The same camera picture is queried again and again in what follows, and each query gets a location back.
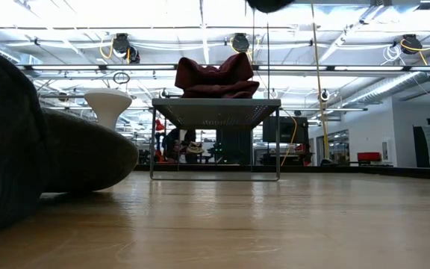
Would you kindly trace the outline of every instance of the wall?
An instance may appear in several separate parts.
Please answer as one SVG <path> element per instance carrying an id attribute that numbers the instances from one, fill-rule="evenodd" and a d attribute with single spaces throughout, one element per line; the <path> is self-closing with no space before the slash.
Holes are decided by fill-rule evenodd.
<path id="1" fill-rule="evenodd" d="M 393 119 L 398 167 L 416 167 L 413 126 L 427 125 L 430 101 L 393 101 Z"/>
<path id="2" fill-rule="evenodd" d="M 382 152 L 382 142 L 390 140 L 392 165 L 396 166 L 392 99 L 385 99 L 380 105 L 368 105 L 367 108 L 368 111 L 346 113 L 341 122 L 328 122 L 328 133 L 349 131 L 351 161 L 358 160 L 358 152 Z M 309 129 L 310 138 L 316 139 L 322 135 L 321 127 Z"/>

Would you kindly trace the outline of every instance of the ceiling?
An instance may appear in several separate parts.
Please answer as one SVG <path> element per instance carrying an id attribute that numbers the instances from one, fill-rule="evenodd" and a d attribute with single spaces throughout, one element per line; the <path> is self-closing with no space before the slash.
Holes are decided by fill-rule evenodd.
<path id="1" fill-rule="evenodd" d="M 316 1 L 321 64 L 401 65 L 400 60 L 388 61 L 386 54 L 403 34 L 416 34 L 426 48 L 430 46 L 430 10 L 417 10 L 420 1 L 398 0 L 392 1 L 398 5 L 374 7 L 372 2 L 378 1 Z M 181 57 L 221 64 L 235 53 L 231 37 L 244 33 L 254 49 L 254 64 L 311 65 L 316 61 L 310 45 L 314 33 L 308 3 L 298 1 L 267 15 L 253 12 L 242 0 L 0 0 L 0 47 L 32 55 L 43 64 L 124 64 L 115 55 L 105 59 L 100 46 L 108 55 L 115 34 L 127 33 L 141 64 L 176 64 Z M 401 57 L 407 65 L 422 64 L 418 55 Z M 149 105 L 162 89 L 181 94 L 174 86 L 175 71 L 157 74 L 154 79 L 153 72 L 132 72 L 133 79 L 119 89 L 137 97 L 133 106 Z M 255 73 L 253 79 L 261 83 L 254 98 L 267 98 L 267 74 Z M 321 85 L 338 98 L 346 98 L 380 79 L 369 74 L 323 75 Z M 37 87 L 48 82 L 33 80 Z M 83 94 L 107 86 L 118 88 L 110 76 L 107 80 L 59 79 L 41 87 L 40 94 Z M 283 105 L 309 107 L 318 102 L 317 77 L 312 73 L 272 75 L 269 87 L 275 91 L 271 97 L 281 98 Z M 46 101 L 61 105 L 57 99 Z M 75 99 L 70 102 L 85 105 Z"/>

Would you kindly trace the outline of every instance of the metal table leg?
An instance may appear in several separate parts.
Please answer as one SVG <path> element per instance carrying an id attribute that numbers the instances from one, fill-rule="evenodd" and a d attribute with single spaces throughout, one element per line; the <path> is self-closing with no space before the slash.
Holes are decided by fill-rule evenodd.
<path id="1" fill-rule="evenodd" d="M 154 157 L 155 157 L 155 118 L 157 109 L 154 109 L 154 116 L 152 117 L 152 139 L 150 140 L 150 179 L 154 179 Z"/>
<path id="2" fill-rule="evenodd" d="M 276 180 L 281 177 L 280 171 L 280 109 L 276 109 Z"/>

